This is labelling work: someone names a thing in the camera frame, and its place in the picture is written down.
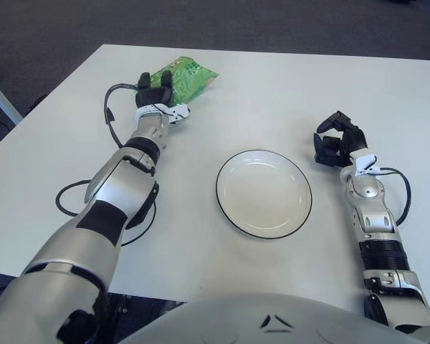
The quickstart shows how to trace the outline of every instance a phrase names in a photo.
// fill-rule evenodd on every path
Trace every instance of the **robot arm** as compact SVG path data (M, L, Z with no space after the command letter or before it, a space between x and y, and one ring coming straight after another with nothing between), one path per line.
M86 207L49 238L0 297L0 343L84 343L94 335L123 231L143 221L158 195L154 173L169 123L188 115L185 105L167 107L171 88L170 73L154 88L150 75L142 75L137 130L91 180Z
M342 131L343 137L321 139L318 134L331 128ZM363 131L337 111L318 127L314 144L318 163L343 167L340 180L346 185L345 197L365 266L363 279L370 291L365 316L405 333L430 326L430 307L416 273L409 269L397 223L384 202L381 169Z

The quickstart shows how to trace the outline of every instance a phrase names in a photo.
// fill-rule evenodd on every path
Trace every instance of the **white plate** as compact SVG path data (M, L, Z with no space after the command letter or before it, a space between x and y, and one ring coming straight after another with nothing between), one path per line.
M312 207L309 182L290 160L267 150L230 158L216 179L216 197L238 229L262 239L297 231Z

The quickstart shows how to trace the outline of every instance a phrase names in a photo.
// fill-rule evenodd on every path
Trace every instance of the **plate rim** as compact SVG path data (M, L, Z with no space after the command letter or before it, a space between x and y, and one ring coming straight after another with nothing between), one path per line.
M310 192L310 207L309 207L309 211L304 219L304 221L301 223L301 225L299 225L294 231L291 231L290 233L286 234L286 235L282 235L280 236L276 236L276 237L266 237L266 236L259 236L259 235L255 235L252 233L249 233L245 230L243 230L242 228L240 228L239 226L237 226L228 216L228 214L226 214L226 212L223 209L223 206L221 205L220 202L220 198L218 197L218 180L220 177L220 173L223 170L223 167L234 157L243 154L243 153L247 153L247 152L254 152L254 151L261 151L261 152L268 152L268 153L272 153L272 154L276 154L278 156L283 157L284 159L288 160L290 163L292 163L293 165L295 165L295 167L298 169L299 172L301 172L302 176L304 177L304 179L306 180L307 186L309 186L309 192ZM258 239L266 239L266 240L275 240L275 239L281 239L281 238L285 238L288 237L290 235L292 235L293 233L296 233L299 229L301 229L301 227L306 223L307 219L309 219L309 215L310 212L312 210L312 203L313 203L313 199L312 199L312 188L310 187L310 183L306 177L306 175L304 174L304 172L302 172L301 168L298 167L298 165L296 163L294 163L293 161L291 161L289 158L287 158L286 156L283 156L282 154L273 152L272 150L267 150L267 149L248 149L248 150L243 150L242 152L238 152L237 154L234 154L231 158L229 158L228 160L226 160L223 165L221 165L221 168L218 171L218 174L216 175L216 180L215 180L215 194L216 194L216 201L218 202L218 205L220 206L221 211L223 211L223 214L225 215L225 217L229 220L229 222L231 222L231 224L236 227L239 231L242 231L243 233L254 237L254 238L258 238Z

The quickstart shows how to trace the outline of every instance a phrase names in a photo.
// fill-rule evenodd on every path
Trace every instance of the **floor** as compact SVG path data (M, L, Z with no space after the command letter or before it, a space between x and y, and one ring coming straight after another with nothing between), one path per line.
M430 59L430 0L0 0L0 88L25 114L104 43ZM131 304L115 340L164 301Z

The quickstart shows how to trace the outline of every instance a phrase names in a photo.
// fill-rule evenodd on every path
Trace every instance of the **plastic bag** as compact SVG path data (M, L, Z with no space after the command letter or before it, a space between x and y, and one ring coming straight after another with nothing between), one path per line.
M152 87L160 86L161 75L166 70L172 72L174 104L188 103L219 76L218 73L202 67L190 57L181 56L151 75Z

